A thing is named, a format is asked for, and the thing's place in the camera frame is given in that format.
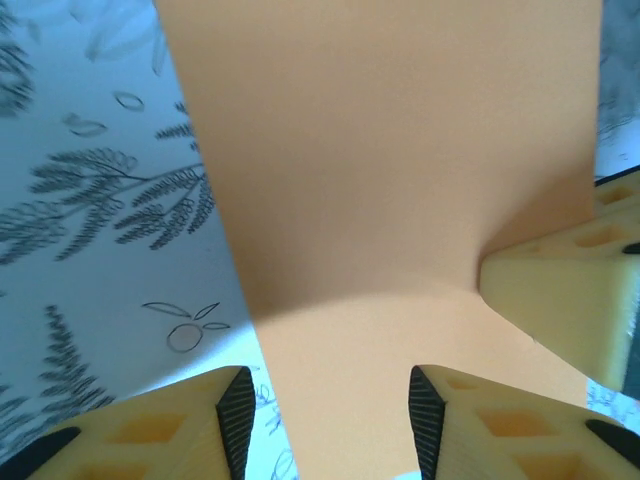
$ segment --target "branch drawing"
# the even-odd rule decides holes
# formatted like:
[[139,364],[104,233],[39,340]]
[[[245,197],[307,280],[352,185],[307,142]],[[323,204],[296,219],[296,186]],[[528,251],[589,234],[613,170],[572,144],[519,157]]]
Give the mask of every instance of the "branch drawing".
[[177,305],[166,302],[145,303],[142,307],[166,315],[189,319],[187,322],[183,322],[174,327],[167,335],[167,346],[170,350],[176,353],[186,353],[200,344],[204,337],[205,330],[226,330],[231,328],[231,325],[222,322],[208,322],[202,326],[196,323],[209,315],[218,305],[220,305],[220,302],[207,305],[198,310],[194,315]]
[[5,0],[0,0],[0,117],[15,117],[31,103],[32,66],[26,52],[13,41],[12,29],[18,25]]
[[[0,212],[0,265],[9,265],[70,235],[72,217],[84,220],[56,260],[84,250],[108,225],[121,230],[117,243],[126,244],[157,234],[150,248],[166,246],[187,231],[194,233],[215,206],[203,165],[196,163],[142,177],[134,175],[137,160],[109,148],[63,152],[33,168],[37,195],[48,201],[25,202]],[[129,200],[126,214],[125,196]]]
[[[46,307],[45,318],[50,329],[50,355],[44,359],[48,370],[39,378],[48,383],[40,393],[40,398],[47,399],[47,403],[39,412],[13,414],[29,400],[27,397],[0,402],[0,461],[17,453],[58,423],[115,400],[114,396],[107,395],[105,388],[95,385],[95,376],[87,374],[89,364],[81,362],[73,333],[58,307]],[[0,395],[7,390],[8,386],[0,386]],[[33,420],[38,421],[35,426],[22,428],[29,427]]]
[[[189,116],[184,102],[178,102],[174,107],[180,113],[183,113],[187,117]],[[166,140],[168,138],[193,138],[194,140],[189,144],[189,147],[195,152],[199,151],[198,142],[195,140],[196,135],[190,120],[156,132],[156,140]]]

